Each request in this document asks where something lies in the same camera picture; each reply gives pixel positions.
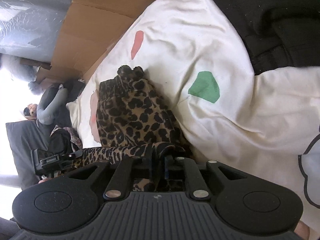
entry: green patch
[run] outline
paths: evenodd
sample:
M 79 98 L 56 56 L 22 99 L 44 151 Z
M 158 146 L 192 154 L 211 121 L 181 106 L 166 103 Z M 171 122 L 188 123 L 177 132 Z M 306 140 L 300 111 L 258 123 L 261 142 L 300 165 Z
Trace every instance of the green patch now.
M 210 71 L 201 71 L 189 88 L 188 94 L 215 103 L 220 97 L 220 89 Z

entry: animal print cloth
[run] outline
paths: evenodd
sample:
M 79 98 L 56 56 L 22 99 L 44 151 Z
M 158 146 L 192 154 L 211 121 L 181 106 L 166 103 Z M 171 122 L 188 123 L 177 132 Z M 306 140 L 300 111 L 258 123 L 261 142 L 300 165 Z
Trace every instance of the animal print cloth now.
M 124 65 L 117 73 L 99 87 L 96 118 L 102 147 L 84 149 L 83 157 L 73 166 L 78 168 L 98 160 L 118 164 L 130 156 L 149 155 L 156 160 L 173 149 L 180 156 L 189 157 L 188 142 L 176 118 L 145 78 L 142 68 L 132 70 Z M 153 182 L 142 179 L 133 190 L 151 188 L 155 189 Z

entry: brown cardboard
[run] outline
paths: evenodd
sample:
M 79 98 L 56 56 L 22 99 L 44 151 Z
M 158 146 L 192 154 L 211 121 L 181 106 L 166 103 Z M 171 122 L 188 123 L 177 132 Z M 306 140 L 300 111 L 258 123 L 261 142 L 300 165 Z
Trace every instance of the brown cardboard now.
M 49 72 L 56 74 L 57 69 L 67 68 L 76 70 L 74 76 L 85 74 L 102 55 L 107 55 L 153 1 L 72 0 L 58 36 Z

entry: pink shape on fabric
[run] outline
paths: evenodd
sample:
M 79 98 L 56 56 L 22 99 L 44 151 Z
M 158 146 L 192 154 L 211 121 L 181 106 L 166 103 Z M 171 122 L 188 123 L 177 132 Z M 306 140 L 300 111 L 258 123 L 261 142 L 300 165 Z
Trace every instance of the pink shape on fabric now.
M 139 49 L 141 48 L 141 45 L 143 42 L 143 35 L 144 35 L 143 31 L 136 32 L 136 36 L 134 37 L 134 43 L 131 50 L 131 59 L 134 59 Z

